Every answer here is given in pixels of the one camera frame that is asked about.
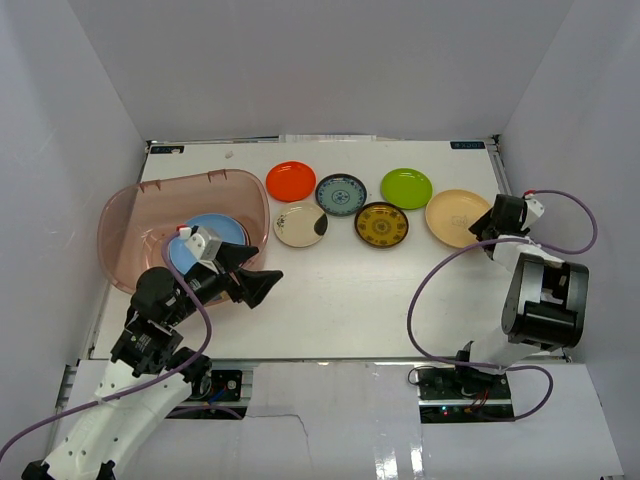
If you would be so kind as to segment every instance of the blue plate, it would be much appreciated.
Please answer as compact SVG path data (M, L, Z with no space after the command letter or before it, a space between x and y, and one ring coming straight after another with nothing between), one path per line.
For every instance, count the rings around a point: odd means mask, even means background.
M336 173L323 178L316 188L316 202L329 215L346 217L367 201L367 189L352 175Z
M190 227L208 227L216 231L220 238L227 243L246 245L246 237L242 225L231 217L219 213L208 213L198 215L186 222ZM186 274L196 263L189 249L184 244L184 240L174 238L169 243L169 258L171 263L183 275Z

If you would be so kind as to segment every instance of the pink translucent bin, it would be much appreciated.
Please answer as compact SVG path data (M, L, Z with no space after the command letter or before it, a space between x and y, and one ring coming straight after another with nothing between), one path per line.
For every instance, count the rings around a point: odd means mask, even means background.
M167 235L205 213L240 222L249 244L260 249L243 268L262 267L269 236L267 194L254 175L231 169L143 182L116 193L104 206L98 225L102 269L118 289L133 293L142 272L165 266L161 248Z

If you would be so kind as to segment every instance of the green plate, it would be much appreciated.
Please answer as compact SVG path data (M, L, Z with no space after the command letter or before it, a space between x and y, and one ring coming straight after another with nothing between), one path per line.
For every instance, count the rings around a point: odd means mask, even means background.
M413 210L429 203L433 186L422 172L412 168L396 168L384 176L380 191L387 202Z

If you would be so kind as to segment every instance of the gray wall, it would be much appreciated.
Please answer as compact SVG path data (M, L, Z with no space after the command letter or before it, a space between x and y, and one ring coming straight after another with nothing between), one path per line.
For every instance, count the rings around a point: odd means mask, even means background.
M0 445L53 413L106 280L103 204L136 180L144 144L66 0L0 0ZM43 458L48 429L0 478Z
M503 138L516 192L571 191L599 220L599 242L578 259L590 267L591 285L577 355L586 359L630 479L640 478L639 86L640 4L576 1ZM586 243L584 215L565 202L549 206L538 236Z
M70 0L145 139L501 132L572 0Z

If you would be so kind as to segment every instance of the plate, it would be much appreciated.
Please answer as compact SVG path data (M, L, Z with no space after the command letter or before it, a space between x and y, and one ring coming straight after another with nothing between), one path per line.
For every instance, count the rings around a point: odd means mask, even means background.
M322 240L327 225L327 214L315 203L294 202L280 211L273 229L290 247L308 247Z
M323 178L316 187L316 202L329 215L346 217L367 201L367 189L353 175L336 173Z
M248 236L240 222L220 213L198 215L187 221L186 225L212 228L227 243L236 243L238 245L246 245L248 243ZM179 238L174 238L169 243L169 258L171 263L183 275L196 263L196 257L186 247L184 240Z
M450 247L464 248L477 242L469 231L491 208L480 195L467 190L445 190L431 199L425 210L431 232Z
M391 248L409 233L409 220L402 210L385 202L365 205L356 215L356 232L369 245Z
M296 202L311 195L316 186L316 174L300 162L285 162L267 174L267 191L281 202Z
M414 210L429 203L433 186L424 173L412 168L397 168L384 176L380 192L396 207Z

